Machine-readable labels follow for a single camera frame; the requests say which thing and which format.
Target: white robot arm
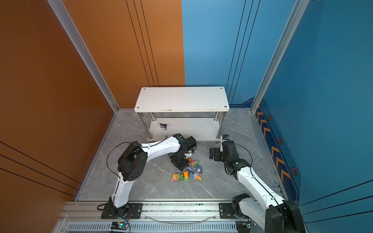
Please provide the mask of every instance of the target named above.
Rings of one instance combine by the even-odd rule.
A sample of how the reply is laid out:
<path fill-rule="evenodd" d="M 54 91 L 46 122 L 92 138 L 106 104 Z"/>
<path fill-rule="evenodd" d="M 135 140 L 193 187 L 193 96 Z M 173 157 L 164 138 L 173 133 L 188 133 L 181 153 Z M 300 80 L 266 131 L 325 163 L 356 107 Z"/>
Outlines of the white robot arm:
<path fill-rule="evenodd" d="M 183 164 L 187 165 L 189 162 L 188 160 L 185 161 L 186 158 L 191 156 L 191 153 L 188 153 L 188 152 L 190 151 L 191 148 L 195 147 L 196 145 L 195 140 L 191 138 L 188 138 L 188 139 L 189 139 L 189 142 L 188 142 L 187 148 L 184 149 L 184 151 L 180 151 L 180 161 L 182 164 L 177 163 L 177 158 L 175 158 L 175 160 L 172 160 L 173 163 L 176 166 L 179 166 L 179 169 L 181 170 L 184 169 L 184 167 L 181 167 L 181 166 L 183 166 Z M 169 153 L 177 153 L 180 150 L 180 146 L 182 144 L 180 143 L 179 140 L 188 141 L 188 139 L 184 139 L 181 135 L 174 135 L 173 137 L 167 138 L 163 141 L 141 144 L 140 146 L 136 146 L 136 142 L 133 142 L 131 144 L 131 147 L 133 147 L 131 152 L 135 150 L 136 153 L 139 154 L 139 153 L 142 153 L 141 150 L 143 150 L 143 152 L 147 154 L 146 162 L 148 162 L 161 155 L 165 155 Z M 123 155 L 119 158 L 118 163 L 120 163 L 120 161 L 124 159 Z M 145 166 L 145 163 L 139 163 L 139 165 L 140 167 L 142 167 L 142 166 Z M 131 191 L 132 185 L 135 179 L 137 179 L 142 174 L 142 171 L 136 169 L 133 172 L 133 174 L 128 175 L 126 179 L 123 178 L 122 173 L 123 173 L 123 169 L 121 169 L 121 171 L 118 172 L 119 178 L 118 178 L 114 193 L 111 196 L 111 200 L 113 201 L 113 204 L 116 208 L 120 208 L 128 203 L 128 196 L 129 196 L 129 192 Z"/>
<path fill-rule="evenodd" d="M 171 162 L 183 170 L 189 163 L 186 158 L 192 154 L 196 145 L 193 137 L 185 139 L 181 134 L 148 144 L 132 142 L 118 159 L 119 178 L 108 202 L 112 214 L 123 216 L 127 212 L 132 185 L 142 174 L 146 162 L 171 153 Z M 234 141 L 223 141 L 222 149 L 211 148 L 210 159 L 222 161 L 229 174 L 241 182 L 256 200 L 245 193 L 234 197 L 232 209 L 236 217 L 249 216 L 269 233 L 291 232 L 289 229 L 305 233 L 297 204 L 285 201 L 271 190 L 257 176 L 250 164 L 239 158 Z"/>

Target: small sticker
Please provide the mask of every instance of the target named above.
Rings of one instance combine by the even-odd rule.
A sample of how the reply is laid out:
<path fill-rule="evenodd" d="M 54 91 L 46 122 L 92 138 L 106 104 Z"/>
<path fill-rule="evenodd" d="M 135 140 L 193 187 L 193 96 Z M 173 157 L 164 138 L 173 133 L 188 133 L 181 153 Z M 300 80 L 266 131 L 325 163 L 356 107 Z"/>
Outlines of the small sticker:
<path fill-rule="evenodd" d="M 160 125 L 161 125 L 161 129 L 163 130 L 163 131 L 166 131 L 167 130 L 167 124 L 161 124 L 161 123 L 159 123 Z"/>

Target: table leg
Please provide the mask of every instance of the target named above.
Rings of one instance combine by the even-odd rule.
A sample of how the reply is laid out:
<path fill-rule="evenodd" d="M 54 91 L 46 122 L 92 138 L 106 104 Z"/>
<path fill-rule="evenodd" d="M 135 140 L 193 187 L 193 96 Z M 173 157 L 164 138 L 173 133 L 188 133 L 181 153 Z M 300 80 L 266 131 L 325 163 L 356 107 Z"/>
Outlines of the table leg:
<path fill-rule="evenodd" d="M 222 112 L 222 116 L 220 117 L 219 130 L 217 131 L 216 139 L 220 139 L 220 133 L 222 132 L 223 120 L 225 118 L 225 114 L 227 114 L 226 111 Z"/>
<path fill-rule="evenodd" d="M 143 114 L 142 114 L 142 113 L 138 113 L 138 114 L 139 114 L 139 116 L 140 116 L 140 120 L 141 120 L 142 124 L 143 124 L 144 127 L 145 127 L 145 131 L 146 131 L 146 134 L 148 135 L 148 139 L 152 139 L 153 136 L 150 134 L 149 128 L 148 128 L 148 126 L 145 124 L 145 122 L 144 122 L 144 120 L 143 120 Z"/>
<path fill-rule="evenodd" d="M 218 117 L 218 116 L 219 116 L 219 112 L 217 111 L 217 112 L 215 113 L 214 121 L 217 122 L 217 117 Z"/>
<path fill-rule="evenodd" d="M 151 115 L 151 120 L 152 121 L 156 121 L 157 120 L 157 118 L 154 116 L 154 113 L 150 113 L 150 115 Z"/>

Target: orange chevron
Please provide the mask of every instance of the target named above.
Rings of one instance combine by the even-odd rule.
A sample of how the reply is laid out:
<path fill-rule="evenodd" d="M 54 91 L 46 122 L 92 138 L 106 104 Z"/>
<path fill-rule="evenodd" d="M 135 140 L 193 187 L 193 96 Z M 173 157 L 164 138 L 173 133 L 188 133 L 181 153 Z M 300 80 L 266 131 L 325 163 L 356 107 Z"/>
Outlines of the orange chevron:
<path fill-rule="evenodd" d="M 283 165 L 285 165 L 285 163 L 279 159 L 278 157 L 276 157 L 276 167 L 279 168 L 279 162 L 282 163 Z"/>
<path fill-rule="evenodd" d="M 286 175 L 287 177 L 289 177 L 289 179 L 291 179 L 291 178 L 290 178 L 290 175 L 289 175 L 286 171 L 284 171 L 284 170 L 281 169 L 281 181 L 282 181 L 282 182 L 283 182 L 283 176 L 284 176 L 284 175 Z"/>
<path fill-rule="evenodd" d="M 268 128 L 264 127 L 264 138 L 266 137 L 266 131 L 271 132 Z"/>
<path fill-rule="evenodd" d="M 265 120 L 260 120 L 260 128 L 262 128 L 262 126 L 263 126 L 263 122 L 264 122 L 264 123 L 267 123 Z"/>
<path fill-rule="evenodd" d="M 261 112 L 258 113 L 258 121 L 259 121 L 259 115 L 263 115 L 263 113 L 261 113 Z"/>
<path fill-rule="evenodd" d="M 280 153 L 279 149 L 277 149 L 276 147 L 272 147 L 272 158 L 273 158 L 273 151 L 277 151 L 278 153 Z"/>

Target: toy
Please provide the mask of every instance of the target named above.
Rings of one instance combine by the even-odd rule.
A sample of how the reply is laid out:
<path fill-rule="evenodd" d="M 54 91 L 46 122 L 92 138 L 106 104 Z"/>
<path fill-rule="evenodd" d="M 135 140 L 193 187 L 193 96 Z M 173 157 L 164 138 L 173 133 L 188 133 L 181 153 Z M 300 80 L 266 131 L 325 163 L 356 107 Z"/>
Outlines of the toy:
<path fill-rule="evenodd" d="M 192 167 L 197 167 L 198 165 L 200 164 L 200 162 L 198 161 L 198 160 L 194 160 L 194 161 L 191 161 L 190 162 L 190 165 L 192 166 Z"/>
<path fill-rule="evenodd" d="M 189 181 L 189 174 L 187 171 L 184 172 L 184 181 L 188 182 Z"/>
<path fill-rule="evenodd" d="M 198 166 L 196 167 L 196 169 L 197 169 L 197 172 L 198 172 L 198 173 L 202 173 L 202 167 L 201 167 L 201 165 L 198 165 Z"/>
<path fill-rule="evenodd" d="M 183 174 L 180 174 L 180 173 L 174 173 L 172 174 L 172 181 L 175 181 L 175 180 L 183 180 Z"/>
<path fill-rule="evenodd" d="M 188 165 L 187 168 L 185 169 L 187 172 L 191 173 L 191 172 L 194 172 L 193 168 Z"/>
<path fill-rule="evenodd" d="M 192 177 L 194 180 L 199 180 L 199 181 L 202 180 L 202 177 L 201 177 L 197 172 L 194 172 L 194 174 L 191 175 L 191 177 Z"/>

